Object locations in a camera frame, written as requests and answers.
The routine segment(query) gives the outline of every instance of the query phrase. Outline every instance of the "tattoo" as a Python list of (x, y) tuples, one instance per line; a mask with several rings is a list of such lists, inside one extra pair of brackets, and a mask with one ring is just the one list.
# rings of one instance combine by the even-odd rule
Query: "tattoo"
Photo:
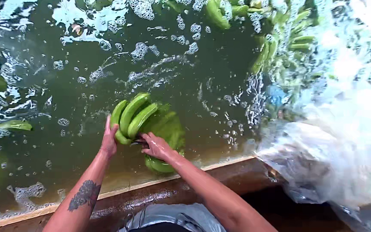
[(79, 206), (88, 203), (91, 206), (91, 211), (94, 209), (98, 194), (100, 193), (101, 185), (95, 185), (94, 181), (86, 180), (80, 187), (80, 190), (71, 199), (68, 211), (78, 209)]

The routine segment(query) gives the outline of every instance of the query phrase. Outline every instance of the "forearm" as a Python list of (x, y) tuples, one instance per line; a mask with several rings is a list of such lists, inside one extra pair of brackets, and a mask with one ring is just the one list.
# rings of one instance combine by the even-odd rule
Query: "forearm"
[(77, 184), (61, 202), (44, 231), (82, 231), (88, 223), (97, 200), (109, 156), (98, 152)]
[(229, 231), (276, 231), (239, 195), (187, 159), (173, 156), (168, 163), (204, 199), (206, 207)]

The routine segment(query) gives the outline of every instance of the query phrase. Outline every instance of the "plastic sheet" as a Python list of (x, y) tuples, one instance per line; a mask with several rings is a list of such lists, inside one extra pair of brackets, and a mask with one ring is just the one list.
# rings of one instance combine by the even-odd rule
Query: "plastic sheet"
[(276, 122), (282, 129), (258, 158), (287, 180), (295, 202), (329, 202), (354, 231), (371, 231), (371, 87), (336, 90), (298, 106), (304, 120)]

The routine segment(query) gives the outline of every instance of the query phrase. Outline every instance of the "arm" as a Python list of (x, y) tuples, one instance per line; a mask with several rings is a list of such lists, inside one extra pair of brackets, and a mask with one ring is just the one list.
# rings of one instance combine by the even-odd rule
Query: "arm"
[(149, 145), (143, 152), (172, 165), (198, 193), (205, 206), (229, 231), (276, 232), (277, 230), (239, 195), (174, 151), (152, 133), (142, 134)]
[(114, 135), (118, 130), (118, 125), (115, 124), (112, 130), (109, 125), (110, 116), (107, 117), (100, 151), (98, 151), (77, 184), (55, 210), (54, 215), (44, 227), (44, 232), (84, 231), (100, 193), (106, 168), (110, 163), (111, 157), (117, 151)]

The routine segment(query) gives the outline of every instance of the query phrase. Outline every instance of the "wooden edge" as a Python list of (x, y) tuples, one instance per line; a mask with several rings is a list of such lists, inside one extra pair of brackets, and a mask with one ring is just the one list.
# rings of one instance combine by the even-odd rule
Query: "wooden edge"
[[(226, 166), (226, 165), (246, 161), (246, 160), (253, 159), (253, 158), (255, 158), (255, 156), (244, 156), (244, 157), (240, 157), (240, 158), (236, 158), (236, 159), (231, 159), (231, 160), (226, 161), (226, 162), (220, 162), (220, 163), (216, 163), (216, 164), (212, 164), (212, 165), (208, 165), (208, 166), (203, 166), (203, 167), (201, 167), (201, 169), (203, 171), (208, 171), (208, 170), (211, 170), (211, 169), (215, 169), (215, 168), (223, 167), (223, 166)], [(143, 188), (143, 187), (159, 184), (159, 183), (166, 182), (166, 181), (169, 181), (169, 180), (174, 180), (174, 179), (177, 179), (179, 177), (180, 177), (179, 175), (175, 175), (175, 176), (163, 178), (163, 179), (160, 179), (160, 180), (154, 180), (154, 181), (150, 181), (150, 182), (147, 182), (147, 183), (134, 185), (134, 186), (131, 186), (129, 188), (129, 190), (132, 191), (132, 190), (135, 190), (135, 189), (140, 189), (140, 188)], [(122, 189), (119, 189), (119, 190), (116, 190), (116, 191), (102, 193), (98, 196), (98, 200), (101, 200), (101, 199), (104, 199), (104, 198), (107, 198), (107, 197), (112, 197), (112, 196), (115, 196), (115, 195), (119, 195), (121, 193), (128, 192), (129, 190), (128, 190), (128, 187), (125, 187), (125, 188), (122, 188)], [(32, 212), (19, 214), (19, 215), (9, 217), (9, 218), (0, 219), (0, 227), (8, 225), (8, 224), (17, 223), (17, 222), (20, 222), (20, 221), (23, 221), (23, 220), (36, 218), (36, 217), (39, 217), (39, 216), (42, 216), (42, 215), (45, 215), (45, 214), (53, 213), (58, 208), (58, 206), (59, 206), (59, 203), (56, 203), (56, 204), (53, 204), (53, 205), (49, 205), (45, 208), (37, 209), (37, 210), (32, 211)]]

